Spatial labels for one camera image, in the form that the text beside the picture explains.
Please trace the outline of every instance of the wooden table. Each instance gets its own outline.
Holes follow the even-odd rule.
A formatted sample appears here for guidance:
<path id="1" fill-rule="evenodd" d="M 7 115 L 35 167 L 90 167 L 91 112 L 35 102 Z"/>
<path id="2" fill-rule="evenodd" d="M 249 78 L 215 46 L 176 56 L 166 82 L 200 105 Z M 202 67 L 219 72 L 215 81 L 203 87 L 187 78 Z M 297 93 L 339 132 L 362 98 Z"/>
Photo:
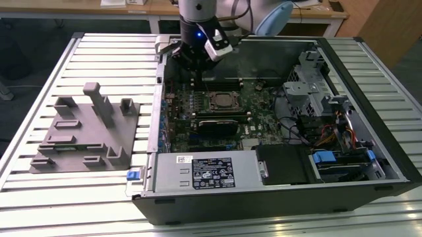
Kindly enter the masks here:
<path id="1" fill-rule="evenodd" d="M 0 0 L 0 18 L 148 20 L 151 33 L 159 34 L 160 20 L 179 20 L 179 9 L 168 0 L 148 0 L 146 5 L 102 9 L 102 0 Z M 335 36 L 346 12 L 334 12 L 329 1 L 322 8 L 295 9 L 289 23 L 327 24 L 325 37 Z"/>

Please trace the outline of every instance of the paper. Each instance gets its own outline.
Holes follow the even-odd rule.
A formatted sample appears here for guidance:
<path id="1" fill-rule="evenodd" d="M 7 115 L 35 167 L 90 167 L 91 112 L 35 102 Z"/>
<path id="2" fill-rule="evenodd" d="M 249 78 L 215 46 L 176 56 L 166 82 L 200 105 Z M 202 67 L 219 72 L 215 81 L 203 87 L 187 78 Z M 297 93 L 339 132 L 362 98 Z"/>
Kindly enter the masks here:
<path id="1" fill-rule="evenodd" d="M 293 3 L 294 8 L 307 8 L 309 6 L 319 5 L 321 2 L 318 0 L 306 0 Z"/>
<path id="2" fill-rule="evenodd" d="M 123 8 L 126 7 L 126 0 L 102 0 L 102 8 Z"/>

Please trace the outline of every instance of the yellow wire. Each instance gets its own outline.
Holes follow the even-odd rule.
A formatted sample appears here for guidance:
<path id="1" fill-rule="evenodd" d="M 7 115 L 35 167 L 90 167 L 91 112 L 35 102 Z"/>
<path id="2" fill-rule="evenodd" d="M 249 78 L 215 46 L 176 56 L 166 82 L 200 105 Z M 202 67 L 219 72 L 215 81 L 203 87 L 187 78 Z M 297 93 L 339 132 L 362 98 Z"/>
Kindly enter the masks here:
<path id="1" fill-rule="evenodd" d="M 331 134 L 326 139 L 323 139 L 323 140 L 318 143 L 318 145 L 315 145 L 315 147 L 318 147 L 318 146 L 321 146 L 323 143 L 329 142 L 334 137 L 335 137 L 335 135 Z"/>

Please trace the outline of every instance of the table leg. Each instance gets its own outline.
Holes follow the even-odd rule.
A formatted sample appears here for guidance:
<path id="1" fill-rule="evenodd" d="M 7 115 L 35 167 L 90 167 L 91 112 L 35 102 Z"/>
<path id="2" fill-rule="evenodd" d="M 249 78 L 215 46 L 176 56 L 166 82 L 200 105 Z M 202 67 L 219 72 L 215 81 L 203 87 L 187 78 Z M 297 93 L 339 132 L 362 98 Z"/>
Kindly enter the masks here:
<path id="1" fill-rule="evenodd" d="M 343 19 L 333 19 L 331 23 L 325 30 L 323 37 L 335 37 L 338 29 L 341 28 Z"/>
<path id="2" fill-rule="evenodd" d="M 159 16 L 150 15 L 148 21 L 150 21 L 151 34 L 159 34 Z"/>

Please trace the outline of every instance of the motherboard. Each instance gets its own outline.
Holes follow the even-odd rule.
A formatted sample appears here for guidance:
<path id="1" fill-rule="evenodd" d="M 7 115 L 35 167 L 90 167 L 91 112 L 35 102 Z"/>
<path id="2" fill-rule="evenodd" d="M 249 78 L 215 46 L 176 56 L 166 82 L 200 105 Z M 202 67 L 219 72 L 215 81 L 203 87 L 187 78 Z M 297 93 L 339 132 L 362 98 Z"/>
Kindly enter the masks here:
<path id="1" fill-rule="evenodd" d="M 282 144 L 274 92 L 258 79 L 172 82 L 166 87 L 171 152 L 251 150 Z"/>

